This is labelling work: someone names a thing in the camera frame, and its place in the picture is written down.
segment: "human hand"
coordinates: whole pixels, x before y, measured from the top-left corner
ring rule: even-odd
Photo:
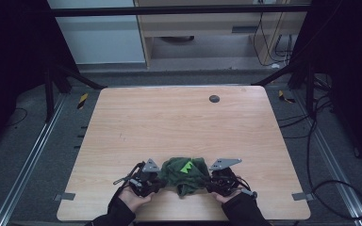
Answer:
[[[224,197],[216,192],[211,192],[210,194],[215,200],[224,204],[224,203],[230,201],[232,198],[236,197],[240,192],[241,191],[238,189],[238,190],[234,191],[234,193],[232,193],[230,196],[227,196],[227,197]]]
[[[146,197],[137,196],[131,187],[127,186],[123,189],[122,193],[119,195],[119,198],[128,206],[128,208],[135,213],[137,209],[143,204],[150,202],[154,192],[149,194]]]

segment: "black horizontal bar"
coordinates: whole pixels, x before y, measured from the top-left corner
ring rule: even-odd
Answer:
[[[132,8],[57,8],[51,10],[28,11],[37,15],[54,17],[80,16],[124,16],[156,14],[196,14],[196,13],[241,13],[241,12],[298,12],[316,9],[310,4],[271,5],[222,5],[222,6],[175,6],[175,7],[132,7]]]

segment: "gray carpet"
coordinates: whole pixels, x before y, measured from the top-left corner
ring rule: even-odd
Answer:
[[[196,72],[161,72],[161,73],[104,73],[89,74],[93,80],[109,86],[162,86],[162,85],[212,85],[212,84],[250,84],[256,82],[273,71],[254,70],[222,70]],[[25,191],[15,208],[10,222],[12,225],[54,225],[59,223],[56,212],[59,202],[54,196],[64,191],[70,177],[78,148],[85,134],[83,126],[87,126],[91,118],[99,91],[85,87],[72,80],[74,88],[67,95],[65,106],[58,118],[52,135],[46,143],[45,149],[34,169]],[[278,98],[278,89],[267,89],[275,116],[278,120],[302,115],[298,104],[281,101]],[[89,98],[83,109],[76,109],[80,96],[87,92]],[[26,110],[27,115],[21,121],[25,112],[16,110],[10,119],[11,123],[0,136],[0,206],[8,195],[11,186],[19,174],[39,132],[43,127],[45,117],[45,101],[43,87],[37,87],[25,92],[18,98],[18,107]],[[319,115],[319,128],[325,134],[337,161],[349,177],[351,184],[362,192],[362,158],[355,158],[353,146],[344,132],[337,116],[330,112],[331,108],[324,109]],[[309,125],[302,121],[296,125],[283,128],[284,137],[304,136],[309,131]],[[307,182],[305,169],[306,138],[285,139],[293,165],[299,180],[308,193],[310,188]],[[314,184],[331,179],[330,173],[318,152],[318,145],[312,140],[310,146],[310,163]],[[326,186],[320,191],[321,196],[331,206],[348,214],[348,210],[340,198],[335,186]],[[353,221],[340,218],[318,201],[309,202],[311,217],[299,225],[355,225]],[[292,225],[295,222],[277,222],[275,225]]]

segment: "green cloth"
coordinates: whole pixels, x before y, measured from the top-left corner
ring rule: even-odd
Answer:
[[[209,173],[203,158],[174,157],[163,163],[158,177],[167,181],[168,186],[175,186],[183,197],[205,188]]]

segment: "floor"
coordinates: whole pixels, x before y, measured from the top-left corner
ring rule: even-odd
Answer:
[[[282,39],[278,49],[284,50],[287,39]],[[118,86],[190,86],[213,84],[251,84],[272,74],[287,61],[282,56],[274,65],[262,66],[255,57],[255,50],[249,39],[235,37],[195,37],[193,41],[182,39],[156,39],[149,68],[122,67],[115,72],[84,72],[84,75],[100,84]],[[318,74],[321,79],[328,77]],[[289,90],[288,76],[277,79],[266,86],[271,106],[280,125],[300,119],[304,112],[302,104],[304,87]],[[61,194],[70,177],[82,135],[88,125],[99,90],[93,90],[71,79],[74,86],[68,95],[56,93],[60,114],[52,125],[49,138],[39,141],[44,124],[45,106],[43,87],[36,87],[18,98],[18,109],[8,122],[8,127],[0,136],[0,211],[8,217],[8,225],[82,225],[78,222],[62,223],[56,218]],[[281,100],[279,90],[287,99]],[[89,97],[82,110],[76,108],[80,96]],[[316,91],[320,99],[325,93]],[[293,165],[305,193],[310,193],[306,174],[306,155],[309,153],[312,181],[342,179],[350,182],[362,192],[362,158],[354,156],[354,147],[340,124],[333,107],[328,106],[318,114],[318,126],[311,137],[307,151],[307,137],[310,120],[302,120],[282,128]],[[38,141],[43,148],[36,155],[30,155]],[[27,165],[30,156],[35,157],[34,165]],[[25,180],[16,180],[18,175]],[[350,211],[360,211],[362,200],[344,186],[327,185],[319,193],[331,207],[350,215]],[[12,201],[11,208],[5,201]],[[362,225],[336,216],[325,208],[319,200],[308,202],[312,216],[299,225]],[[353,209],[347,207],[358,203]],[[296,225],[297,222],[275,221],[274,225]]]

